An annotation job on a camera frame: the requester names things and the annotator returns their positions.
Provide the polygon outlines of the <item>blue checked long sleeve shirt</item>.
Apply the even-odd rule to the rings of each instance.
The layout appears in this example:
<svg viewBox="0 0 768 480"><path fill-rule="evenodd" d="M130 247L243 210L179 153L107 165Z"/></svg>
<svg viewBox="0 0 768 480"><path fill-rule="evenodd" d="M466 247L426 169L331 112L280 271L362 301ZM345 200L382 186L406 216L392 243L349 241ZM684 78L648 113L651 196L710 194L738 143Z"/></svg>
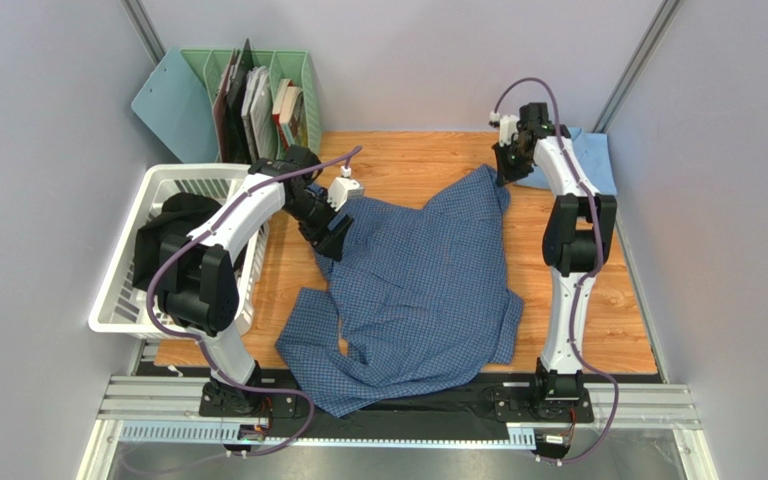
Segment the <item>blue checked long sleeve shirt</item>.
<svg viewBox="0 0 768 480"><path fill-rule="evenodd" d="M301 388L342 417L470 382L515 353L522 298L508 285L509 192L480 166L419 209L350 200L343 257L318 257L276 341Z"/></svg>

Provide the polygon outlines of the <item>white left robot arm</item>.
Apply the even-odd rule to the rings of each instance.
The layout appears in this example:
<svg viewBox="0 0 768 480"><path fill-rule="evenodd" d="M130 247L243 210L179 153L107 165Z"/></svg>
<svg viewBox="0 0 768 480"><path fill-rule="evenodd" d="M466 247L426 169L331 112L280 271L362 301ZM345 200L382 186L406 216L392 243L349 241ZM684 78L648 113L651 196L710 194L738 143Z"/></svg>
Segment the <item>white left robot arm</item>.
<svg viewBox="0 0 768 480"><path fill-rule="evenodd" d="M169 235L159 249L160 265L147 289L150 315L157 311L179 326L210 366L204 393L244 413L258 408L269 389L259 383L259 365L236 326L241 294L235 265L250 239L275 213L285 211L299 224L314 252L333 261L343 257L353 223L342 206L363 193L352 177L355 147L334 159L341 172L331 186L310 186L327 164L309 148L293 145L279 160L261 158L248 166L242 185L210 218L184 235Z"/></svg>

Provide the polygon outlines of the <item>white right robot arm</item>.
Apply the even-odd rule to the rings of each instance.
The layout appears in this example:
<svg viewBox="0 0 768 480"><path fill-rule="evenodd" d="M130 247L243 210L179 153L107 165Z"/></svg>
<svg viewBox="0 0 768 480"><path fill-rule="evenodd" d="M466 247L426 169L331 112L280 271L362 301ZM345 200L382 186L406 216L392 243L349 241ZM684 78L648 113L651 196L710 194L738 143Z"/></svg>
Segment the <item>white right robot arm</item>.
<svg viewBox="0 0 768 480"><path fill-rule="evenodd" d="M585 394L582 344L596 276L611 249L617 201L587 178L566 127L549 119L544 103L529 103L516 115L493 111L498 131L492 149L500 186L545 176L554 204L542 240L552 279L547 339L532 380L535 404L575 404Z"/></svg>

